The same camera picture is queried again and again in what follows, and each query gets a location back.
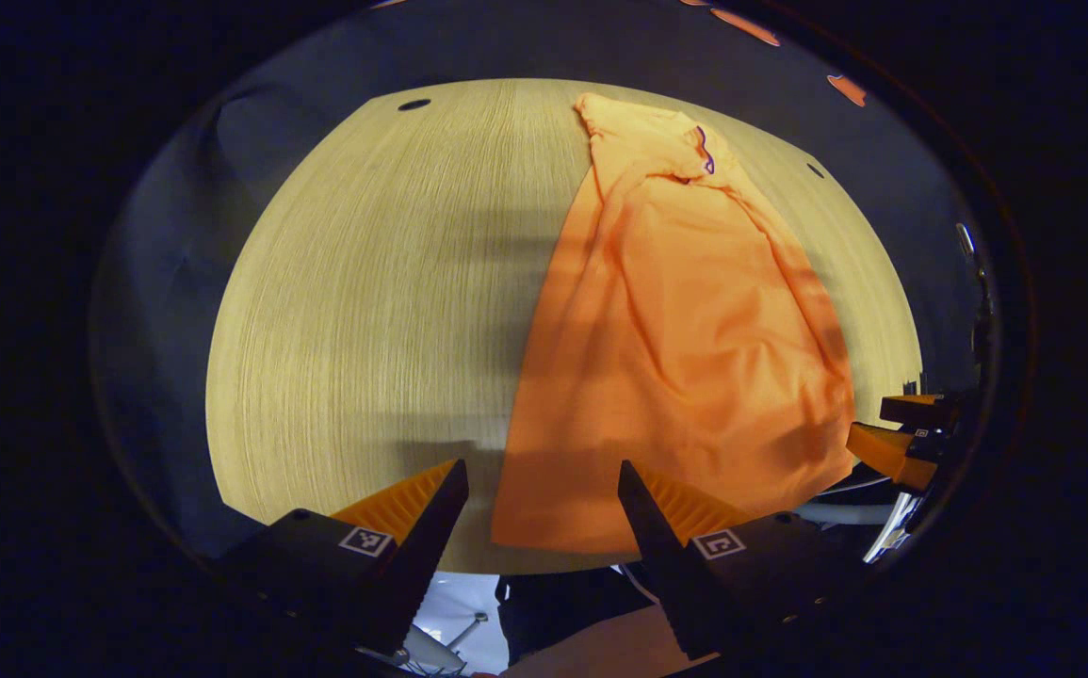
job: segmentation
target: orange spot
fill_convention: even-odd
[[[858,107],[866,107],[866,90],[853,85],[853,81],[850,81],[850,78],[842,76],[842,74],[831,74],[831,76],[828,76],[828,82],[842,95],[849,96],[850,101],[857,103]]]
[[[754,22],[746,22],[745,19],[738,17],[737,14],[732,12],[724,12],[724,10],[712,10],[712,14],[715,16],[724,19],[724,21],[729,24],[739,27],[739,29],[745,32],[749,35],[754,36],[754,38],[759,39],[762,42],[767,45],[772,45],[772,47],[778,47],[780,44],[777,38],[774,38],[774,34],[764,29],[764,27],[755,24]]]

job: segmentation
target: wood grain surface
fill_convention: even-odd
[[[489,543],[519,365],[590,146],[582,91],[710,124],[806,249],[841,322],[860,421],[922,372],[878,236],[815,158],[694,104],[573,81],[472,81],[380,96],[285,181],[238,257],[208,361],[221,497],[272,522],[333,513],[462,456],[470,500],[441,569],[621,563]],[[407,101],[431,99],[413,110]],[[823,173],[819,176],[809,167]]]

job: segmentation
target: white floor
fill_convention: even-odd
[[[475,613],[489,615],[489,621],[475,627],[456,648],[458,656],[467,662],[463,675],[471,675],[474,670],[497,675],[509,664],[509,649],[502,636],[497,601],[493,597],[496,584],[497,575],[436,571],[422,606],[418,608],[418,616],[413,618],[415,626],[447,644],[465,631]]]

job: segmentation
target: orange t-shirt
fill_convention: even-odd
[[[593,168],[532,320],[493,514],[499,544],[635,550],[640,460],[749,515],[853,466],[853,385],[828,293],[724,138],[582,95]]]

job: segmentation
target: wooden table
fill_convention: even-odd
[[[860,421],[922,372],[878,236],[819,162],[715,111],[573,81],[475,81],[380,96],[330,133],[255,226],[208,361],[209,451],[226,505],[271,522],[332,513],[465,456],[471,497],[441,569],[540,574],[621,563],[489,543],[531,313],[591,167],[582,91],[710,124],[832,296]],[[425,107],[403,103],[431,99]]]

